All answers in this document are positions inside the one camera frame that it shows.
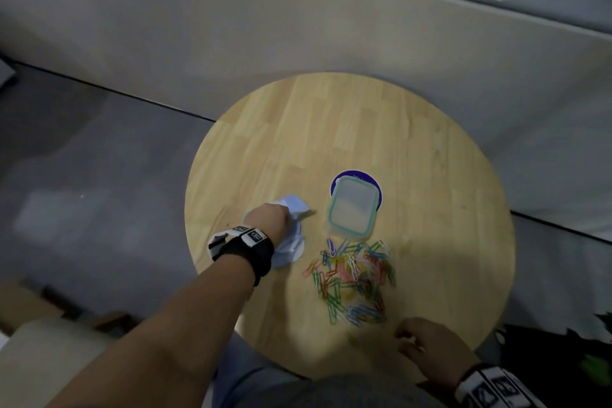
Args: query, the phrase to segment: person's left arm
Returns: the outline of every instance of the person's left arm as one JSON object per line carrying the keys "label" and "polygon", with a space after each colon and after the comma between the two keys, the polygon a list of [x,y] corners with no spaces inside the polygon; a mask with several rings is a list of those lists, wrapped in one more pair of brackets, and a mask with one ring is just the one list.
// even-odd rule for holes
{"label": "person's left arm", "polygon": [[[287,208],[262,205],[245,224],[277,245],[287,232]],[[224,254],[86,366],[48,408],[201,406],[254,282],[248,260]]]}

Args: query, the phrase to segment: wooden tabletop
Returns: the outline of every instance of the wooden tabletop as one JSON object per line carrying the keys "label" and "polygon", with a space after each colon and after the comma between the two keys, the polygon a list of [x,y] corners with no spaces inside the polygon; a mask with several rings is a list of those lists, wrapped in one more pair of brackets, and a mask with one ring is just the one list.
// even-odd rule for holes
{"label": "wooden tabletop", "polygon": [[[338,173],[380,184],[371,239],[394,253],[397,286],[382,289],[386,325],[329,321],[302,272],[326,249],[325,212]],[[211,234],[288,194],[317,214],[302,222],[305,251],[272,270],[236,330],[256,350],[309,377],[350,372],[422,379],[392,337],[404,317],[446,324],[471,348],[497,324],[515,269],[514,228],[491,164],[448,116],[387,82],[344,73],[295,76],[241,99],[203,140],[187,185],[187,240],[198,272]]]}

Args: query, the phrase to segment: hand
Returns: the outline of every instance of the hand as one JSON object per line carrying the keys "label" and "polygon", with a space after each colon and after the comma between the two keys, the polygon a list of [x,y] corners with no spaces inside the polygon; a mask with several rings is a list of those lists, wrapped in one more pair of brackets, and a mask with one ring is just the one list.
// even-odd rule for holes
{"label": "hand", "polygon": [[397,349],[419,367],[430,381],[455,389],[480,359],[457,334],[424,318],[404,319],[395,330]]}
{"label": "hand", "polygon": [[261,229],[276,248],[289,230],[291,224],[289,209],[275,203],[264,203],[247,214],[244,224]]}

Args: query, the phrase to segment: container lid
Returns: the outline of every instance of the container lid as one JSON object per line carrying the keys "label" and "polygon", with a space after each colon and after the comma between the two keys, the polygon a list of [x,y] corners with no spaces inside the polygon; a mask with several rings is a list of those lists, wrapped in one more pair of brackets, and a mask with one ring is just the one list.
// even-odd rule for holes
{"label": "container lid", "polygon": [[351,176],[338,178],[327,214],[333,233],[353,239],[368,237],[374,226],[378,198],[376,186]]}

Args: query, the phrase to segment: wrist tracker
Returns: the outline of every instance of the wrist tracker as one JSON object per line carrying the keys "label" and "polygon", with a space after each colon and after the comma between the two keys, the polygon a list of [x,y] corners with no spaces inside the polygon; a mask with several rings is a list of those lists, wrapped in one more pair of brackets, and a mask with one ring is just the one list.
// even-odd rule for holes
{"label": "wrist tracker", "polygon": [[270,272],[274,244],[266,234],[255,227],[236,226],[218,232],[208,242],[210,258],[217,261],[226,254],[238,255],[249,262],[255,273],[255,286]]}

